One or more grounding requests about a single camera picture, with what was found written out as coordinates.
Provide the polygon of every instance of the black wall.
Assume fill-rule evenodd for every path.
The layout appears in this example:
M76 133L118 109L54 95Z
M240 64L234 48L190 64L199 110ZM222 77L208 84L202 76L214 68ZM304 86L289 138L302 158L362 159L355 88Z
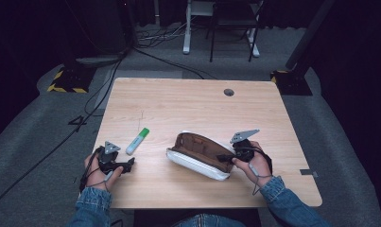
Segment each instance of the black wall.
M50 69L131 42L125 0L108 2L111 6L100 0L67 2L0 0L0 133L39 95L37 81Z
M309 66L381 207L381 1L336 0L295 71Z

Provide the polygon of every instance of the finger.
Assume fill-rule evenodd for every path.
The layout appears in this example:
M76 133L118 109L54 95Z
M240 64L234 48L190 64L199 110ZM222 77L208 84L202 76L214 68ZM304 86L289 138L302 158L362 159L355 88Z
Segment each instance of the finger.
M268 176L271 175L267 160L264 156L258 152L254 153L254 158L251 160L251 164L254 167L258 167L258 173L260 176Z
M98 160L98 155L96 155L93 159L93 162L91 163L91 167L92 169L96 169L96 168L99 168L99 164L98 164L99 160Z
M85 166L85 167L89 164L90 159L91 159L91 156L92 156L92 154L90 154L89 156L87 156L86 159L84 159L84 166Z
M245 163L239 159L233 158L232 162L239 167L241 170L244 171L246 176L250 179L250 181L256 183L258 181L258 178L254 175L254 173L251 171L249 164Z
M250 143L251 143L251 145L252 145L253 147L257 147L257 148L259 148L259 149L262 149L261 146L260 146L260 144L259 144L258 142L256 142L256 141L250 141Z
M116 182L116 179L122 174L123 167L118 167L112 174L111 178L107 181L108 188L111 188L113 184Z

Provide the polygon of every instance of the brown pouch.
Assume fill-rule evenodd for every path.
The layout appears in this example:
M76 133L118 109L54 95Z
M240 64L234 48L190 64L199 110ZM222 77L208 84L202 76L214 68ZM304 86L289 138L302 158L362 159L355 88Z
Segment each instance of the brown pouch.
M234 166L220 162L216 156L222 154L234 155L234 149L188 131L180 133L175 146L166 150L169 160L219 181L227 179Z

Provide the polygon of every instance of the gray carpet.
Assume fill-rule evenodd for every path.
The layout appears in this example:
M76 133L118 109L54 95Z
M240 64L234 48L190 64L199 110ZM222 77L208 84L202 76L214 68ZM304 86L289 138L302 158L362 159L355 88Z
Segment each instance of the gray carpet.
M214 62L208 62L209 41L204 36L203 29L193 31L189 55L182 53L183 36L142 50L202 70L199 73L206 79L269 80L271 71L285 69L303 30L261 30L257 41L261 57L253 58L251 62L247 61L247 45L242 43L218 45ZM227 38L229 41L233 39L232 36ZM69 121L80 115L86 116L85 108L87 111L93 109L97 98L95 92L102 87L106 73L112 68L106 66L97 70L88 94L46 92L60 67L50 69L38 81L40 96L0 135L0 195L75 128L68 125ZM170 77L169 73L180 71L183 79L199 79L194 72L133 50L118 70L161 72L161 77ZM334 226L381 226L381 213L370 179L342 127L320 96L320 82L313 70L307 72L306 79L313 96L283 96L283 100L307 162L319 175L316 182L323 204L317 208L318 212ZM0 226L63 226L73 216L83 160L92 152L101 120L102 117L90 117L87 125L0 200ZM260 216L263 226L278 226L266 208L260 209ZM125 226L131 226L133 213L131 210L112 210L112 219L120 218Z

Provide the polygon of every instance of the denim sleeve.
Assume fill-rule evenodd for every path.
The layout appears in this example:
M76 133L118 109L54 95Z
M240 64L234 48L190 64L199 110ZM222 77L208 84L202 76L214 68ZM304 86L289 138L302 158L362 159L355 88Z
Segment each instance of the denim sleeve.
M291 226L331 226L313 208L287 189L281 177L273 177L261 188L261 194L270 211Z
M111 226L111 193L86 187L76 202L76 213L66 226Z

